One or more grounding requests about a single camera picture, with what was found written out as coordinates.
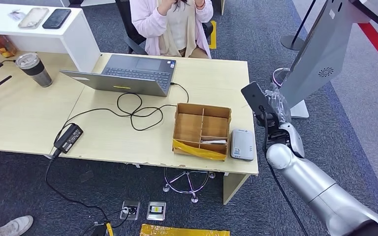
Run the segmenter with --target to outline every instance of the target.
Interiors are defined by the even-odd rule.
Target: white sneaker
[[[30,215],[11,220],[8,224],[0,227],[0,236],[20,236],[31,227],[32,222],[33,219]]]

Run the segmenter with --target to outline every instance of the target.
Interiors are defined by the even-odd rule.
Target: chrome stool base
[[[193,184],[192,184],[192,180],[190,178],[190,174],[192,174],[192,173],[205,173],[205,179],[204,179],[203,183],[200,185],[200,187],[198,187],[196,189],[194,189]],[[183,176],[187,176],[187,178],[188,178],[189,187],[190,187],[189,191],[177,189],[176,187],[174,187],[172,185],[173,182],[177,181],[178,179],[180,179]],[[199,201],[199,199],[196,196],[196,192],[200,191],[203,187],[205,187],[206,183],[208,182],[208,179],[210,179],[210,178],[215,178],[214,172],[209,172],[209,171],[183,171],[182,173],[180,173],[179,175],[177,175],[173,179],[169,180],[169,178],[167,177],[167,168],[165,167],[164,168],[164,180],[166,181],[166,185],[163,187],[163,192],[167,193],[167,192],[170,191],[170,189],[172,189],[173,191],[175,191],[177,193],[192,194],[192,198],[190,200],[193,203],[197,203]]]

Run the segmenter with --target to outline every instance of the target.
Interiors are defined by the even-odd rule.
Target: yellow tape on floor
[[[217,22],[211,21],[211,23],[214,26],[214,30],[211,34],[211,44],[209,45],[209,49],[217,49]]]
[[[141,226],[140,236],[230,236],[229,231],[189,230],[157,225]]]

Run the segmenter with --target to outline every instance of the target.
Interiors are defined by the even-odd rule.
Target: black chair
[[[131,8],[129,6],[129,0],[115,0],[117,7],[120,11],[121,18],[125,27],[126,35],[124,37],[125,43],[128,45],[128,53],[135,52],[140,55],[147,55],[147,52],[140,47],[140,44],[146,41],[146,38],[141,36],[137,29],[134,27],[131,21]],[[206,37],[211,36],[214,31],[214,26],[211,22],[203,23],[203,30]]]

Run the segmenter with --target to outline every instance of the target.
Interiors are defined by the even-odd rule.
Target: laptop
[[[176,61],[112,55],[102,74],[60,70],[96,90],[166,97]]]

